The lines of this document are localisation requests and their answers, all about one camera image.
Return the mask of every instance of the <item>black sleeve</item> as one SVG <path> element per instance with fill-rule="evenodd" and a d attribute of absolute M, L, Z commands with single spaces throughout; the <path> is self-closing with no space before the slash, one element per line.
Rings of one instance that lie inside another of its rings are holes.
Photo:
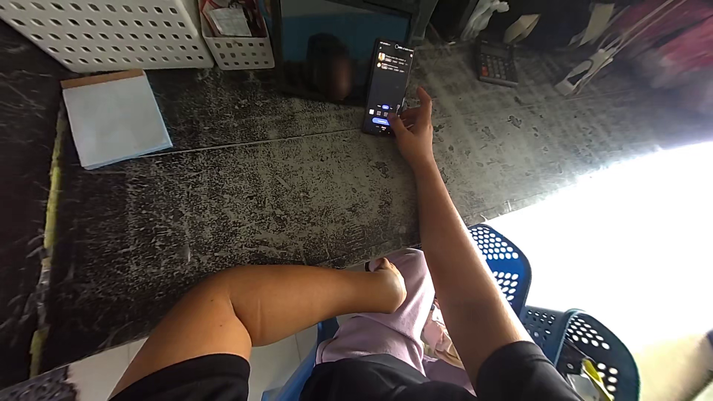
<path fill-rule="evenodd" d="M 247 400 L 250 364 L 243 357 L 195 357 L 151 373 L 111 398 L 128 400 Z"/>
<path fill-rule="evenodd" d="M 508 344 L 486 359 L 478 373 L 480 401 L 581 401 L 532 342 Z"/>

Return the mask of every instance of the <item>calculator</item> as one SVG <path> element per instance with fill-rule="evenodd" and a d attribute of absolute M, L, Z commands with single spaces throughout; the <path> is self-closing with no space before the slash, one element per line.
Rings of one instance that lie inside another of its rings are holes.
<path fill-rule="evenodd" d="M 479 39 L 476 53 L 478 79 L 497 85 L 518 85 L 512 45 Z"/>

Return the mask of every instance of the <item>white plastic basket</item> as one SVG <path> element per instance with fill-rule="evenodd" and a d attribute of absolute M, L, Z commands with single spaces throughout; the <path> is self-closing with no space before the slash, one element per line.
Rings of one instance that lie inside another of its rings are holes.
<path fill-rule="evenodd" d="M 202 14 L 200 29 L 220 69 L 248 70 L 275 67 L 270 34 L 265 38 L 214 38 L 211 37 L 210 27 Z"/>
<path fill-rule="evenodd" d="M 75 72 L 213 66 L 191 0 L 2 0 L 0 17 Z"/>

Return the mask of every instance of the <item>phone app interface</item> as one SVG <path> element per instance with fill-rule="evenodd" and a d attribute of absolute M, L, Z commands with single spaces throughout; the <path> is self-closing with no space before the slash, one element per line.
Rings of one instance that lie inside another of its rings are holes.
<path fill-rule="evenodd" d="M 390 131 L 387 117 L 401 111 L 413 60 L 413 49 L 385 41 L 377 43 L 364 122 L 370 132 Z"/>

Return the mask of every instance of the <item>blue plastic chair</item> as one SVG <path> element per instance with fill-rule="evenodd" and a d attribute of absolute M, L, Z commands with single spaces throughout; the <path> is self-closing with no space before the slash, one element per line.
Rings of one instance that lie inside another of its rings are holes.
<path fill-rule="evenodd" d="M 488 267 L 525 329 L 557 370 L 560 373 L 576 370 L 561 358 L 565 341 L 569 342 L 595 361 L 599 376 L 617 401 L 637 400 L 639 372 L 634 358 L 619 338 L 582 310 L 560 312 L 525 306 L 532 279 L 528 259 L 515 244 L 489 225 L 478 224 L 468 230 L 487 257 Z M 511 293 L 513 277 L 518 282 Z"/>
<path fill-rule="evenodd" d="M 529 305 L 520 320 L 557 371 L 576 368 L 562 358 L 563 346 L 568 342 L 594 361 L 607 390 L 617 401 L 638 400 L 640 378 L 634 357 L 599 320 L 578 309 L 559 312 Z"/>
<path fill-rule="evenodd" d="M 501 291 L 520 316 L 530 291 L 530 262 L 520 248 L 489 225 L 476 224 L 468 231 L 487 258 Z"/>
<path fill-rule="evenodd" d="M 312 346 L 309 354 L 302 360 L 284 386 L 263 392 L 262 401 L 298 401 L 299 394 L 302 392 L 304 384 L 314 369 L 314 361 L 317 358 L 317 346 L 322 341 L 334 337 L 338 329 L 339 323 L 337 322 L 337 318 L 331 318 L 317 323 L 317 341 Z"/>

